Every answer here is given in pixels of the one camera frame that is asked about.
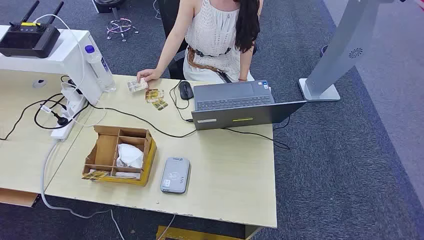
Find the person's right hand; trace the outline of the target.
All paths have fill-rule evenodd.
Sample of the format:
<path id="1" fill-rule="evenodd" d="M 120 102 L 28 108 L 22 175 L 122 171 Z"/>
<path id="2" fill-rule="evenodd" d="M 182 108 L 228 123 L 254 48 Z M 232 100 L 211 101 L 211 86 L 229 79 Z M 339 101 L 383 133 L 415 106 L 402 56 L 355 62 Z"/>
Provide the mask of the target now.
<path id="1" fill-rule="evenodd" d="M 138 82 L 141 82 L 142 80 L 145 82 L 151 81 L 151 80 L 157 80 L 162 76 L 163 72 L 159 69 L 144 69 L 137 73 L 136 79 Z"/>

